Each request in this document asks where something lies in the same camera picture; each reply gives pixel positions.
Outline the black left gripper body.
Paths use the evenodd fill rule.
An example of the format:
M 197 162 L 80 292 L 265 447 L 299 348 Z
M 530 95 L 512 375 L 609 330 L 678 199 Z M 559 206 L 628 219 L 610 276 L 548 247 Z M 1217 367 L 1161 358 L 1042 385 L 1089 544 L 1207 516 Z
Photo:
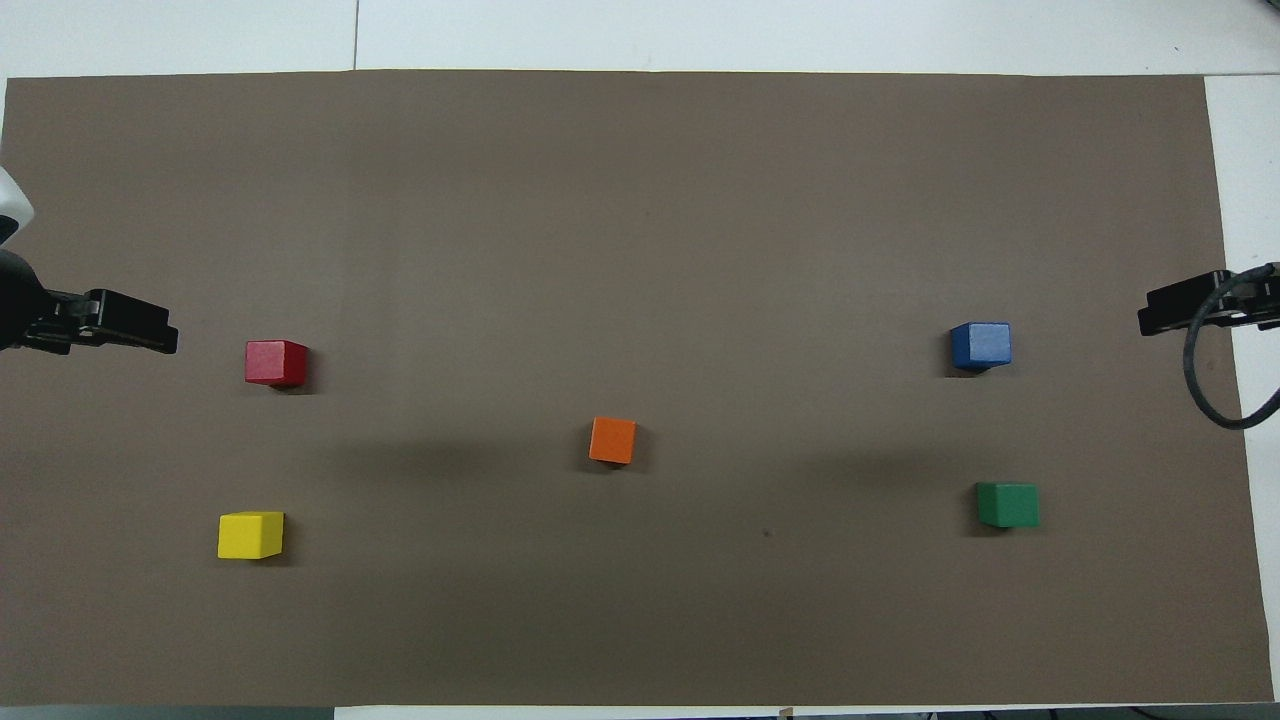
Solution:
M 29 327 L 49 314 L 49 292 L 31 265 L 1 250 L 1 348 L 22 345 Z

